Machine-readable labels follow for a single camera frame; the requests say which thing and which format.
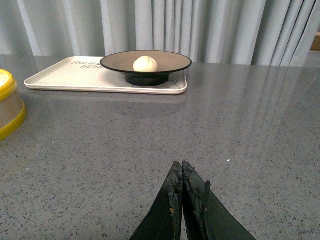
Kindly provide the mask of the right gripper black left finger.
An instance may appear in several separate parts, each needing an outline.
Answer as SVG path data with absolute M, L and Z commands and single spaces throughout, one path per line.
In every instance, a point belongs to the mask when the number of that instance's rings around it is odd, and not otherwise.
M 183 168 L 174 162 L 148 214 L 131 240 L 179 240 L 183 206 Z

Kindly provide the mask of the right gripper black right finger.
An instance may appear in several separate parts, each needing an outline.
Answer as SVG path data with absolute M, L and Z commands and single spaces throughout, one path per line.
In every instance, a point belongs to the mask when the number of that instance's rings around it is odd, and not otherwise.
M 189 240 L 253 240 L 187 161 L 183 170 L 183 214 Z

